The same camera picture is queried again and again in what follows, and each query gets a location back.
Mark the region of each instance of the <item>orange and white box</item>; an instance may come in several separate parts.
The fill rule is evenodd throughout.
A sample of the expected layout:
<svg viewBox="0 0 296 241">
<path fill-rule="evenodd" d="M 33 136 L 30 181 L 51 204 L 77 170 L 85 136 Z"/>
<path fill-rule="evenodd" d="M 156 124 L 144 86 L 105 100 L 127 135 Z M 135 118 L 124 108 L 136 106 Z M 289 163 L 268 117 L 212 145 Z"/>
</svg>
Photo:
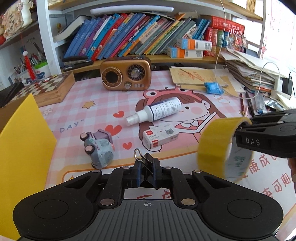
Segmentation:
<svg viewBox="0 0 296 241">
<path fill-rule="evenodd" d="M 164 126 L 156 126 L 152 129 L 144 131 L 143 141 L 150 149 L 153 149 L 155 147 L 177 140 L 178 136 L 179 132 L 173 125 L 165 124 Z"/>
<path fill-rule="evenodd" d="M 177 39 L 177 47 L 180 49 L 212 50 L 212 42 L 197 39 Z"/>
<path fill-rule="evenodd" d="M 171 58 L 202 58 L 203 50 L 180 49 L 177 47 L 168 47 L 168 56 Z"/>
</svg>

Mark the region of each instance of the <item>red logo on box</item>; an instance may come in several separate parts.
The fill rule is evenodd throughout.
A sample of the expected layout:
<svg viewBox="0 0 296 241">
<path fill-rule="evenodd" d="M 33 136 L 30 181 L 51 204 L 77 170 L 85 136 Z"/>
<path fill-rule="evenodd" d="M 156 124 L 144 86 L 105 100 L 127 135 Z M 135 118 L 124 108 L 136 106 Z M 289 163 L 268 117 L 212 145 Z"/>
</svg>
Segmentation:
<svg viewBox="0 0 296 241">
<path fill-rule="evenodd" d="M 153 134 L 153 132 L 152 132 L 152 131 L 146 131 L 146 133 L 147 133 L 147 135 L 148 135 L 148 136 L 150 136 L 150 135 L 152 135 L 152 134 Z"/>
</svg>

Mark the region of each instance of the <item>white cable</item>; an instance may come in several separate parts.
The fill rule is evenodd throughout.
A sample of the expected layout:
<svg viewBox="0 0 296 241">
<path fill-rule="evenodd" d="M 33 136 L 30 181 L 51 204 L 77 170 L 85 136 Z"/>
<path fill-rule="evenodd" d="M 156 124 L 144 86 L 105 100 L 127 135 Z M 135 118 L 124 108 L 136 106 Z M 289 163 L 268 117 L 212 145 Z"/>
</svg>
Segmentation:
<svg viewBox="0 0 296 241">
<path fill-rule="evenodd" d="M 222 0 L 220 0 L 220 3 L 221 3 L 221 5 L 222 5 L 222 7 L 223 7 L 224 17 L 225 17 L 225 26 L 224 26 L 223 35 L 222 35 L 222 44 L 223 44 L 223 41 L 224 41 L 224 33 L 225 33 L 225 29 L 226 29 L 226 13 L 225 13 L 225 8 L 224 8 L 224 6 L 223 6 Z M 218 59 L 219 59 L 219 56 L 220 56 L 221 50 L 222 50 L 222 46 L 220 47 L 220 51 L 219 51 L 219 53 L 218 53 L 217 60 L 216 60 L 216 64 L 215 64 L 215 80 L 216 80 L 216 68 L 217 68 L 217 63 L 218 63 Z M 261 76 L 262 76 L 263 69 L 264 69 L 264 67 L 265 67 L 267 64 L 269 64 L 269 63 L 274 64 L 274 65 L 277 67 L 278 71 L 279 71 L 278 66 L 277 66 L 274 62 L 267 62 L 266 64 L 264 64 L 264 66 L 262 67 L 261 72 L 260 72 L 260 81 L 259 81 L 258 92 L 257 92 L 257 94 L 256 94 L 255 96 L 253 96 L 253 97 L 251 97 L 251 98 L 241 98 L 241 97 L 237 97 L 237 96 L 235 96 L 235 95 L 229 93 L 227 90 L 224 90 L 224 91 L 225 91 L 226 93 L 228 93 L 229 95 L 231 95 L 231 96 L 233 96 L 233 97 L 235 97 L 235 98 L 238 98 L 238 99 L 244 99 L 244 100 L 254 99 L 254 98 L 259 94 L 259 92 L 260 92 L 260 87 L 261 87 Z"/>
</svg>

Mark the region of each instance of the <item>purple book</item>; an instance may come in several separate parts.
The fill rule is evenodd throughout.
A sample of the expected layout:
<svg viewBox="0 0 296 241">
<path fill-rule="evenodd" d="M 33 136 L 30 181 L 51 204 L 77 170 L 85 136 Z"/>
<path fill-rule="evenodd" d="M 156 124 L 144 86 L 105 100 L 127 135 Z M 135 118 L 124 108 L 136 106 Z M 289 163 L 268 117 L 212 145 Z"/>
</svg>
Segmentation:
<svg viewBox="0 0 296 241">
<path fill-rule="evenodd" d="M 94 43 L 94 36 L 96 35 L 96 32 L 100 29 L 100 27 L 102 26 L 102 24 L 104 23 L 104 21 L 108 18 L 109 16 L 105 15 L 102 18 L 98 18 L 97 20 L 99 20 L 99 23 L 97 24 L 97 26 L 95 27 L 94 31 L 91 33 L 91 35 L 89 36 L 89 38 L 87 39 L 87 41 L 85 42 L 82 50 L 79 53 L 79 56 L 85 56 L 86 53 L 89 51 L 89 49 L 92 47 L 93 43 Z"/>
</svg>

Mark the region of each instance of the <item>red heart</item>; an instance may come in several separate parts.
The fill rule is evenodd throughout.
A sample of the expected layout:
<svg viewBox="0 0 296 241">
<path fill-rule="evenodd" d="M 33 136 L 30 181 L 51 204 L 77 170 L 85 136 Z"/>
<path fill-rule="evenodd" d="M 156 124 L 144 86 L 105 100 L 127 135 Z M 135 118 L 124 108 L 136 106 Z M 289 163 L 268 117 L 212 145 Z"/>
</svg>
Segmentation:
<svg viewBox="0 0 296 241">
<path fill-rule="evenodd" d="M 132 145 L 133 145 L 133 144 L 132 144 L 131 142 L 129 142 L 128 144 L 126 144 L 126 143 L 123 143 L 123 144 L 122 144 L 123 148 L 126 149 L 126 150 L 131 149 Z"/>
<path fill-rule="evenodd" d="M 105 131 L 108 131 L 111 133 L 111 136 L 115 136 L 116 134 L 118 134 L 119 132 L 121 132 L 122 126 L 115 126 L 113 128 L 113 125 L 108 125 L 105 128 Z"/>
<path fill-rule="evenodd" d="M 120 110 L 118 113 L 113 114 L 116 118 L 122 118 L 124 116 L 124 111 Z"/>
</svg>

